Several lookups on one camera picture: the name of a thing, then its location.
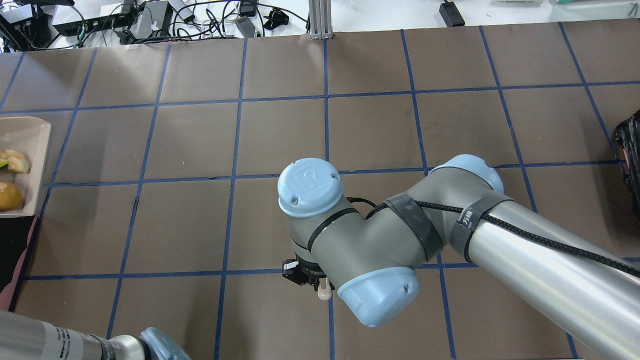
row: orange fruit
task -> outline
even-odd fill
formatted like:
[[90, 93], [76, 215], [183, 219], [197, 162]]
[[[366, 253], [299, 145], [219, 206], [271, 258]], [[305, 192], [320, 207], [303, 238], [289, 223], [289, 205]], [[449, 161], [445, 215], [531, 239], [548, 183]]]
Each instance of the orange fruit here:
[[17, 186], [0, 181], [0, 211], [13, 210], [22, 202], [22, 194]]

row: tile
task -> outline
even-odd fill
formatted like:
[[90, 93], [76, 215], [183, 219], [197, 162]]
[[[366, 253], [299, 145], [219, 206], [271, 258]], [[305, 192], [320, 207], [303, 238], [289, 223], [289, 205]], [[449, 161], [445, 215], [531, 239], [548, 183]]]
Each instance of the tile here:
[[[336, 359], [449, 359], [438, 270], [417, 270], [420, 293], [380, 327], [362, 325], [342, 300], [334, 300]], [[419, 334], [419, 341], [411, 336]]]
[[575, 350], [578, 353], [578, 357], [583, 360], [605, 360], [602, 355], [597, 352], [591, 350], [588, 346], [583, 344], [580, 340], [573, 338], [573, 342], [575, 343]]
[[237, 99], [243, 47], [240, 39], [173, 43], [160, 101]]
[[53, 188], [30, 275], [117, 274], [136, 185]]
[[330, 99], [329, 117], [338, 170], [422, 167], [411, 95]]
[[153, 326], [192, 359], [213, 359], [219, 295], [220, 276], [124, 279], [112, 333], [139, 336]]
[[221, 270], [230, 181], [144, 184], [127, 273]]
[[541, 167], [527, 173], [540, 215], [614, 255], [640, 256], [640, 220], [632, 213], [619, 166]]
[[279, 268], [294, 257], [277, 183], [275, 177], [236, 180], [229, 270]]
[[26, 53], [2, 110], [75, 107], [92, 56], [93, 49]]
[[[524, 183], [522, 170], [520, 168], [498, 168], [496, 169], [496, 171], [502, 179], [505, 195], [512, 198], [518, 204], [524, 206], [525, 208], [531, 209], [529, 193], [527, 192], [527, 186]], [[442, 262], [446, 264], [466, 263], [467, 261], [463, 256], [460, 256], [451, 246], [445, 246], [444, 249], [442, 249]]]
[[329, 94], [411, 90], [398, 30], [336, 33], [327, 61]]
[[599, 81], [640, 80], [640, 22], [637, 19], [563, 23], [584, 78]]
[[280, 274], [227, 276], [220, 359], [329, 358], [327, 303]]
[[411, 29], [404, 37], [416, 90], [495, 86], [477, 27]]
[[58, 183], [138, 180], [154, 109], [80, 111]]
[[458, 359], [571, 357], [565, 332], [484, 270], [444, 271]]
[[[340, 175], [344, 185], [344, 196], [363, 197], [375, 204], [381, 204], [391, 196], [409, 190], [422, 179], [422, 171]], [[362, 216], [367, 216], [371, 211], [371, 207], [362, 202], [354, 203], [353, 206]]]
[[506, 90], [504, 98], [525, 163], [613, 159], [584, 88]]
[[487, 26], [483, 30], [500, 85], [582, 82], [557, 23]]
[[589, 90], [609, 135], [619, 123], [640, 109], [640, 84], [591, 86]]
[[3, 53], [2, 57], [0, 57], [0, 64], [2, 65], [0, 66], [0, 94], [2, 94], [3, 97], [13, 78], [15, 68], [18, 66], [21, 56], [22, 53]]
[[229, 176], [237, 104], [161, 106], [145, 178]]
[[116, 279], [28, 280], [15, 313], [96, 336], [107, 336]]
[[244, 98], [321, 94], [324, 94], [322, 41], [309, 41], [307, 34], [248, 40]]
[[480, 156], [490, 166], [518, 163], [497, 91], [418, 94], [427, 164], [459, 154]]
[[69, 123], [73, 117], [73, 111], [54, 111], [50, 113], [20, 113], [12, 114], [12, 116], [28, 116], [37, 117], [51, 124], [51, 138], [49, 139], [49, 147], [47, 148], [47, 159], [44, 165], [42, 175], [43, 184], [51, 182], [51, 177], [58, 164], [60, 151], [67, 136]]
[[100, 47], [81, 106], [156, 102], [166, 44]]
[[324, 158], [322, 99], [243, 103], [238, 175], [280, 173], [302, 158]]

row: white surface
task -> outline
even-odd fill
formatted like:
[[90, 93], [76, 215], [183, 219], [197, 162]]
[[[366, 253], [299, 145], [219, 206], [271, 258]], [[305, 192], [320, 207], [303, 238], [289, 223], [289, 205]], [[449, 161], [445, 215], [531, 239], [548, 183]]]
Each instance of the white surface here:
[[[540, 3], [496, 3], [495, 0], [455, 0], [458, 10], [468, 26], [496, 24], [527, 24], [533, 22], [557, 22], [600, 19], [624, 19], [628, 17], [631, 3], [636, 0], [575, 0], [566, 5], [556, 4], [556, 0], [538, 0]], [[307, 18], [308, 1], [306, 0], [262, 0], [263, 4], [280, 6]], [[332, 21], [334, 32], [339, 31], [380, 31], [413, 28], [442, 28], [445, 26], [438, 9], [442, 0], [333, 0]], [[229, 4], [227, 13], [233, 7]], [[208, 20], [205, 9], [216, 17], [222, 16], [224, 3], [198, 5], [194, 14], [196, 21]], [[263, 16], [269, 9], [259, 7]], [[260, 29], [260, 20], [252, 18], [253, 24]], [[191, 34], [197, 33], [193, 26], [178, 25]], [[233, 24], [227, 24], [227, 34], [241, 37]], [[267, 31], [266, 36], [300, 35], [306, 32], [305, 23], [290, 16], [289, 25], [280, 26], [274, 31]], [[119, 44], [119, 39], [112, 31], [105, 31], [109, 45]], [[73, 44], [74, 37], [60, 38], [52, 47]], [[86, 47], [104, 46], [99, 33], [93, 34], [85, 43]]]
[[27, 174], [14, 174], [0, 170], [0, 181], [9, 181], [18, 186], [24, 199], [23, 206], [0, 212], [0, 218], [35, 215], [50, 135], [50, 123], [41, 119], [34, 117], [0, 119], [0, 150], [18, 150], [27, 157], [31, 165], [31, 171]]

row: robot end effector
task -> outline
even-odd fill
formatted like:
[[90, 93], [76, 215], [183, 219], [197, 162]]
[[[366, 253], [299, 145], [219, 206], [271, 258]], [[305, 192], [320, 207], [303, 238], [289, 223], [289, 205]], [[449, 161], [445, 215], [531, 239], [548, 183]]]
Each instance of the robot end effector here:
[[283, 262], [283, 276], [314, 285], [325, 299], [337, 288], [364, 325], [400, 313], [419, 291], [413, 269], [450, 244], [594, 350], [612, 359], [640, 354], [640, 271], [506, 197], [482, 159], [453, 158], [367, 218], [342, 193], [339, 173], [324, 160], [302, 159], [282, 172], [278, 202], [296, 254]]

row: gray strap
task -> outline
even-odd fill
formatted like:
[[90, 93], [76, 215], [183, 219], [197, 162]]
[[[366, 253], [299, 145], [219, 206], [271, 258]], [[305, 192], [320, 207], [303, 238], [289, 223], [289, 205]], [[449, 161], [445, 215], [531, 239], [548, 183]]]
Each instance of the gray strap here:
[[513, 201], [513, 199], [499, 192], [485, 193], [480, 196], [480, 199], [467, 206], [460, 214], [458, 221], [453, 224], [449, 237], [451, 246], [459, 254], [463, 254], [468, 263], [473, 263], [469, 258], [469, 241], [480, 223], [480, 218], [487, 211], [505, 201]]
[[420, 240], [427, 260], [442, 250], [442, 238], [424, 211], [407, 193], [393, 196], [385, 204], [413, 231]]

